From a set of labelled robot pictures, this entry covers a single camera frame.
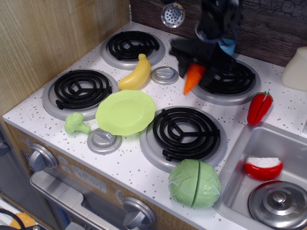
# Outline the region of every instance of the orange carrot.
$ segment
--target orange carrot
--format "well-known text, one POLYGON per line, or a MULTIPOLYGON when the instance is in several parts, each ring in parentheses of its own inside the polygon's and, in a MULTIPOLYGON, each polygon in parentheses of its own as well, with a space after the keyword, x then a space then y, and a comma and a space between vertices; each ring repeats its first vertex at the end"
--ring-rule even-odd
POLYGON ((183 94, 186 95, 201 81, 203 74, 206 71, 206 67, 191 63, 187 71, 186 84, 184 86, 183 94))

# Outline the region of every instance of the toy plate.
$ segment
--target toy plate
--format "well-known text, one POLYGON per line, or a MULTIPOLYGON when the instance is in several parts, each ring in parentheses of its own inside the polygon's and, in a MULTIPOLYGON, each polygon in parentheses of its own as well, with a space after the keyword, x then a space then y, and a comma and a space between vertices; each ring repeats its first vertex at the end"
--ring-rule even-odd
POLYGON ((95 116, 102 130, 128 136, 145 129, 154 119, 155 110, 151 96, 139 90, 122 90, 103 100, 95 116))

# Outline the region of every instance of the green cabbage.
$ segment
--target green cabbage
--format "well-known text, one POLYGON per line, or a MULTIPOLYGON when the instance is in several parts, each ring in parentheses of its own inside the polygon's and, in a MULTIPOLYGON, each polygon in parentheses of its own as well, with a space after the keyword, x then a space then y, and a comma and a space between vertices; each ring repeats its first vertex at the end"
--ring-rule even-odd
POLYGON ((190 207, 211 207, 220 197, 215 169, 199 160, 183 160, 171 172, 168 188, 175 201, 190 207))

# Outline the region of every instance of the sink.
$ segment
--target sink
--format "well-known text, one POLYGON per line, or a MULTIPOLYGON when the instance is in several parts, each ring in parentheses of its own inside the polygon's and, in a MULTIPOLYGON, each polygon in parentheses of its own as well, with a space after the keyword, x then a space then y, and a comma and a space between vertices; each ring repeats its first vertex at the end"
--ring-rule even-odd
POLYGON ((261 123, 246 125, 220 172, 222 192, 214 208, 224 217, 250 230, 272 230, 255 221, 248 211, 248 197, 265 181, 248 177, 243 165, 248 157, 277 157, 283 162, 276 180, 288 181, 307 190, 307 139, 261 123))

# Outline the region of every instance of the yellow banana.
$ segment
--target yellow banana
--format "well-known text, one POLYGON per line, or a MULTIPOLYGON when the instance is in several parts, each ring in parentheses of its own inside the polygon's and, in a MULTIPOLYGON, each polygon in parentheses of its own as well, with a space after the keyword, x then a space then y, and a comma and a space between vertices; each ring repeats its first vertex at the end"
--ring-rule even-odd
POLYGON ((145 54, 139 54, 139 62, 134 71, 118 83, 120 90, 137 90, 145 84, 150 75, 150 62, 145 54))

